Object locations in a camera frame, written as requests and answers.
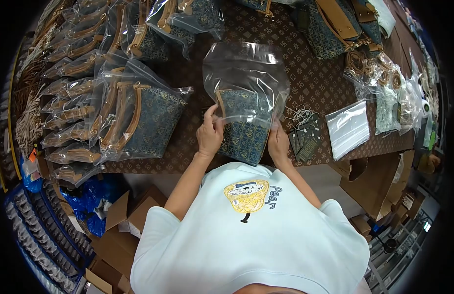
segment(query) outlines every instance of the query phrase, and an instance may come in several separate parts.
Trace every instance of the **pear graphic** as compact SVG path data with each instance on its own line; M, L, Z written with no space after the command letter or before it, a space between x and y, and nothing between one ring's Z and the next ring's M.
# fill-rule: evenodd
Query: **pear graphic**
M225 196L235 211L246 213L243 223L247 223L250 213L263 207L269 183L265 180L242 181L224 188Z

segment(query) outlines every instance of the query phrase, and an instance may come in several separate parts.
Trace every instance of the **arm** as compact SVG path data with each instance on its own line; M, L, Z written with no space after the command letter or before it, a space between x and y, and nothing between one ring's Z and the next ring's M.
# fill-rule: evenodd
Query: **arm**
M213 115L217 104L211 106L204 115L204 122L196 131L199 151L183 173L175 189L165 204L165 209L175 215L180 221L183 220L191 204L195 200L206 169L224 140L224 125L221 120Z
M269 155L273 159L276 167L282 171L290 181L296 186L296 188L304 195L304 197L316 208L320 208L322 205L318 200L311 187L297 172L292 165L291 160L288 158L287 153L289 151L289 138L284 132L281 124L277 121L279 127L274 128L269 133L268 139L268 151Z

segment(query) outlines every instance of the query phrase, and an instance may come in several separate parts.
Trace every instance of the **floor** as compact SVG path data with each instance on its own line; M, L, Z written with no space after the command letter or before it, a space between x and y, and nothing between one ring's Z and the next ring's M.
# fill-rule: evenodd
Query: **floor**
M347 218L364 214L364 210L340 188L341 176L326 164L297 168L301 176L307 181L318 199L324 202L335 199L340 203ZM148 186L156 185L168 197L181 174L136 174L124 175L135 195L142 193Z

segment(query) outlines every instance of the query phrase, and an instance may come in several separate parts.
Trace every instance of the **white cable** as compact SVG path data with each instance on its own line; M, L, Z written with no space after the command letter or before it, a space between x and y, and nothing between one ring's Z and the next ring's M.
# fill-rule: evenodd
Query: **white cable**
M292 120L292 127L297 130L297 131L308 131L308 128L305 129L299 129L300 126L304 126L307 123L311 122L313 126L315 127L316 130L317 128L317 121L320 118L320 114L318 112L313 112L311 109L306 109L306 106L304 104L300 104L296 107L296 109L290 109L289 107L286 106L287 109L291 110L294 112L294 116L292 118L286 117L287 119ZM317 119L313 121L314 115L317 115Z

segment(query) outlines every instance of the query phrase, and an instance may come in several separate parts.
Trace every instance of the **brown patterned tablecloth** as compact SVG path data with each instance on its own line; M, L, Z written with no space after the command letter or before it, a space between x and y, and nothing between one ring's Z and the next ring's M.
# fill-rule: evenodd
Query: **brown patterned tablecloth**
M286 72L290 81L290 97L287 107L296 109L300 104L320 114L323 123L322 143L307 162L295 161L292 150L289 157L296 167L302 165L325 164L333 161L325 115L339 110L356 101L354 86L342 77L343 56L331 60L314 58L305 37L298 32L289 16L286 6L272 3L275 17L268 18L253 9L241 6L233 1L226 1L223 8L225 17L224 41L246 41L279 46L283 51ZM154 68L154 71L172 87L193 86L195 92L189 99L186 110L162 159L130 159L121 162L106 162L106 173L183 173L197 151L196 130L201 125L201 110L214 103L204 91L202 83L202 61L214 39L208 34L198 35L190 48L191 60L185 60L179 54L172 54L166 64ZM367 103L367 115L371 130L369 141L354 149L345 159L356 159L379 154L411 149L413 132L399 136L394 132L388 136L374 135L376 125L376 104ZM286 109L284 115L292 117L292 111ZM283 121L286 130L292 128L291 120ZM271 158L265 151L260 163L271 164ZM216 155L209 170L221 166L231 159Z

